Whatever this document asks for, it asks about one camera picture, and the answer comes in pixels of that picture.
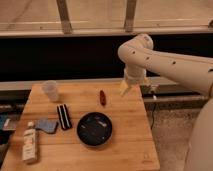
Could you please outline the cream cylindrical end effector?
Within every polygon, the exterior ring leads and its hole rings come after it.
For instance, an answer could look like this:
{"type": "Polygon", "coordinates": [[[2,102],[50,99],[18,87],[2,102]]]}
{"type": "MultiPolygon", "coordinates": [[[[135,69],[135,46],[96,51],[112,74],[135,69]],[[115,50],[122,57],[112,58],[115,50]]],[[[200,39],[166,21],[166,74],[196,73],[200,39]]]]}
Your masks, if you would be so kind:
{"type": "Polygon", "coordinates": [[[136,79],[124,78],[120,84],[120,89],[119,89],[120,95],[124,96],[126,93],[128,93],[131,90],[131,87],[136,84],[137,84],[136,79]]]}

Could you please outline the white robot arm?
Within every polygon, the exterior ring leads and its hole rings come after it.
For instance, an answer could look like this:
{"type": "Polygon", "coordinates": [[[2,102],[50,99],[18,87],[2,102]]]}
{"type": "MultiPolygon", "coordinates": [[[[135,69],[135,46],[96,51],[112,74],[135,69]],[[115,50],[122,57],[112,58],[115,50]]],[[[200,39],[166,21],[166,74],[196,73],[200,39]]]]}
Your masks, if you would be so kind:
{"type": "Polygon", "coordinates": [[[166,77],[195,92],[208,102],[195,122],[183,171],[213,171],[213,58],[155,51],[148,34],[139,34],[118,48],[125,63],[120,92],[148,83],[146,71],[166,77]]]}

